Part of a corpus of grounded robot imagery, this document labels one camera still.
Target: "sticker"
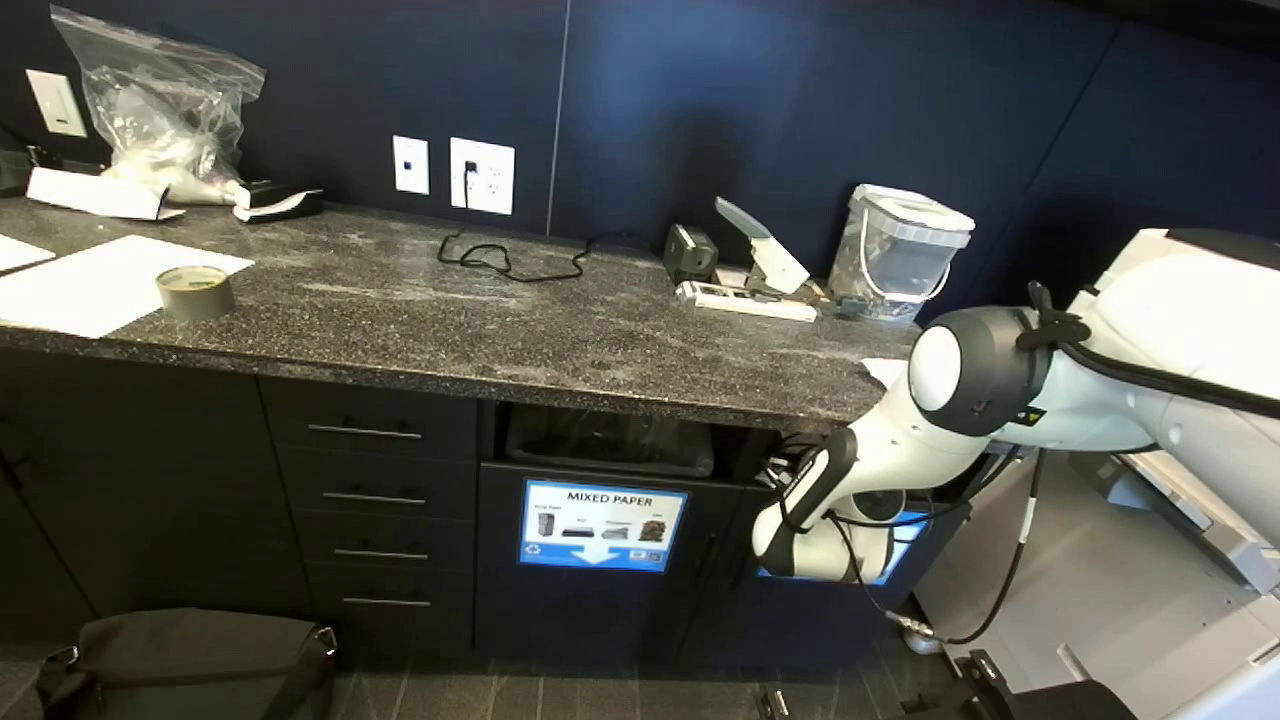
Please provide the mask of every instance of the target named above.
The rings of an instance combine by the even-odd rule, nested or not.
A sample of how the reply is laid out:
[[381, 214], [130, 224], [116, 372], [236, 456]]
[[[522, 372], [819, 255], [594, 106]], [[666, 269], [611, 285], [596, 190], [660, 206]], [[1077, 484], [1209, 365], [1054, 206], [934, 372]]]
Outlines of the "sticker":
[[625, 484], [523, 484], [522, 564], [666, 570], [688, 490]]

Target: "bag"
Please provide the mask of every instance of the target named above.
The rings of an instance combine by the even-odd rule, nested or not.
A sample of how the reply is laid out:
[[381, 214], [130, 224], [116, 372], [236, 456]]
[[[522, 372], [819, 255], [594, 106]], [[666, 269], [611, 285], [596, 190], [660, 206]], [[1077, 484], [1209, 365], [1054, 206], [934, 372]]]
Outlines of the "bag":
[[246, 611], [130, 611], [43, 661], [49, 720], [303, 720], [329, 714], [336, 637]]

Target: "wall outlet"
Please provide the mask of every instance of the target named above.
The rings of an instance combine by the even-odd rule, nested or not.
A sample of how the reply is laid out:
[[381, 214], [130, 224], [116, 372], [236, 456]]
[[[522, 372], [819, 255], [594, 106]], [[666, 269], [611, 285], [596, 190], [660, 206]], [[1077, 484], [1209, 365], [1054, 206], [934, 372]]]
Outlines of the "wall outlet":
[[394, 136], [394, 174], [397, 174], [397, 190], [431, 195], [430, 141]]
[[30, 66], [30, 85], [34, 85], [34, 95], [35, 95], [35, 106], [39, 106], [49, 133], [88, 136], [68, 75]]
[[447, 199], [451, 206], [512, 214], [518, 195], [518, 147], [447, 141]]

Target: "cabinet door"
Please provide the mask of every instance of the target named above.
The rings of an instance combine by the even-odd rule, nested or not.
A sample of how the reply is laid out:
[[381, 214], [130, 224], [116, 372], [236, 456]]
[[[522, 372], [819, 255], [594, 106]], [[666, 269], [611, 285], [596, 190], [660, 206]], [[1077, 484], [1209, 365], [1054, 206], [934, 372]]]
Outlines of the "cabinet door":
[[0, 642], [68, 642], [88, 618], [72, 574], [54, 554], [9, 470], [0, 470], [0, 579]]
[[248, 377], [0, 352], [25, 497], [95, 611], [310, 611]]

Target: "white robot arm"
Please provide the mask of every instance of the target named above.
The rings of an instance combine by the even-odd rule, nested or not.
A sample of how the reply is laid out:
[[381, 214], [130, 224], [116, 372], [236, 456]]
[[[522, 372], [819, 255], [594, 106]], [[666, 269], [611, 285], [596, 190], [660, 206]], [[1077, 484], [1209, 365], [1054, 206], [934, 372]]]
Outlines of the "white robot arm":
[[875, 579], [868, 490], [957, 481], [994, 441], [1066, 450], [1165, 447], [1280, 545], [1280, 247], [1142, 233], [1074, 316], [966, 308], [912, 347], [884, 400], [812, 450], [753, 546], [777, 574]]

